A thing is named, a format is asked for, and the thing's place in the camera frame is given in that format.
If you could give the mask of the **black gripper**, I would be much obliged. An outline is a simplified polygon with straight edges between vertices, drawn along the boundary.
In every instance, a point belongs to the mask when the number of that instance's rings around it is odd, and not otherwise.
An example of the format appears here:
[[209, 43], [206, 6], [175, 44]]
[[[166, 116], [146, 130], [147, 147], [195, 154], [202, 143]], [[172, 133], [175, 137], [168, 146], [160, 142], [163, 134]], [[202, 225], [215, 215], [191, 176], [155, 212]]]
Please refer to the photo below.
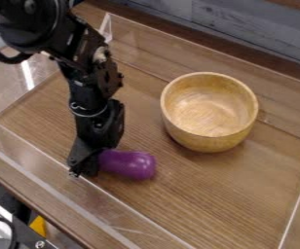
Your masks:
[[67, 158], [70, 174], [96, 176], [102, 148], [115, 148], [124, 132], [124, 106], [112, 96], [123, 75], [104, 37], [76, 18], [64, 18], [54, 36], [54, 58], [70, 87], [76, 139]]

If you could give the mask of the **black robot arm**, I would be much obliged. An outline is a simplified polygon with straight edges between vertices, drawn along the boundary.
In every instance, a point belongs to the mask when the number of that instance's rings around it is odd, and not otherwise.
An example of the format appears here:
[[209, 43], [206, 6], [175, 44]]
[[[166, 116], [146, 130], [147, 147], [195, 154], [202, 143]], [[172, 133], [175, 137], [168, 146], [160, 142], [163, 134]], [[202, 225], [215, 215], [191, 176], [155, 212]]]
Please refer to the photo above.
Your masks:
[[19, 52], [0, 53], [0, 62], [18, 64], [38, 53], [56, 62], [75, 117], [70, 174], [95, 176], [99, 154], [118, 147], [124, 133], [124, 105], [114, 98], [123, 74], [104, 36], [72, 13], [67, 0], [0, 0], [0, 37]]

